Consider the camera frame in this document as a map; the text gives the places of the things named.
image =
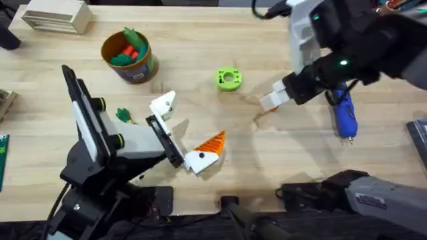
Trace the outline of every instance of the label on robot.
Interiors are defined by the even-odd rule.
[[[360,204],[387,209],[386,201],[381,197],[371,196],[364,193],[355,193],[356,200]]]

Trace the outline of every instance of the blue object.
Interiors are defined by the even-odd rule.
[[[341,83],[342,87],[340,90],[334,90],[333,94],[336,100],[341,97],[344,89],[347,87],[346,83]],[[353,137],[358,133],[358,122],[354,115],[354,106],[352,98],[348,93],[344,100],[336,107],[334,107],[336,128],[338,135],[343,139],[348,139],[350,142],[353,141]]]

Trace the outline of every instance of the wooden tabletop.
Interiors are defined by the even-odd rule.
[[[150,101],[174,90],[178,104],[168,125],[187,150],[226,130],[220,162],[199,177],[166,160],[139,182],[173,186],[175,214],[213,213],[222,195],[237,195],[254,210],[282,210],[274,196],[282,183],[321,180],[345,169],[427,187],[404,126],[427,116],[427,93],[405,81],[383,77],[354,89],[359,132],[353,145],[337,139],[323,95],[261,114],[258,99],[291,72],[285,19],[259,21],[240,8],[91,7],[85,34],[70,35],[32,30],[20,18],[24,9],[10,26],[21,48],[0,49],[0,87],[19,94],[0,124],[1,133],[11,134],[0,221],[46,218],[64,184],[59,173],[77,131],[61,64],[75,70],[92,96],[105,98],[114,119],[116,109],[126,107],[145,124]],[[150,82],[128,85],[101,59],[103,41],[123,27],[142,32],[159,59]],[[236,92],[217,89],[220,67],[242,72]]]

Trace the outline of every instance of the black cable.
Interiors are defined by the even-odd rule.
[[[187,227],[196,223],[199,223],[201,221],[205,221],[208,219],[211,219],[213,217],[218,216],[220,213],[215,213],[215,214],[211,214],[205,217],[200,217],[199,219],[193,220],[193,221],[188,221],[187,223],[182,223],[182,224],[163,224],[163,225],[143,225],[143,224],[139,224],[138,227],[142,227],[142,228],[146,228],[146,229],[162,229],[162,228],[176,228],[176,227]]]
[[[339,99],[332,99],[329,91],[325,91],[326,100],[331,106],[338,106],[347,97],[347,94],[349,94],[349,92],[358,84],[358,82],[359,79],[353,80],[352,83],[343,90]]]
[[[273,7],[270,7],[266,14],[262,15],[260,12],[256,10],[256,2],[257,0],[252,0],[251,10],[252,14],[258,19],[273,19],[277,16],[287,17],[291,14],[292,8],[286,4],[286,0],[282,0],[276,3]]]
[[[49,212],[49,215],[47,216],[46,224],[45,224],[45,227],[43,228],[43,232],[41,234],[40,240],[46,240],[47,231],[49,230],[49,221],[53,218],[53,215],[55,214],[56,209],[58,208],[59,202],[64,197],[65,192],[67,191],[68,187],[69,187],[69,183],[66,183],[64,185],[64,188],[62,188],[61,192],[59,193],[58,197],[56,198],[55,203],[53,204],[52,209]]]
[[[233,213],[230,210],[228,210],[228,214],[230,215],[230,218],[232,219],[232,222],[234,224],[234,228],[238,232],[239,239],[240,240],[246,240],[245,233],[243,232],[242,228],[240,227],[238,220],[234,217]]]

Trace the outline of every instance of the green ring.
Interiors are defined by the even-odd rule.
[[[232,77],[232,81],[225,81],[224,77]],[[222,91],[235,91],[242,84],[243,78],[239,70],[234,67],[222,67],[216,72],[216,85]]]

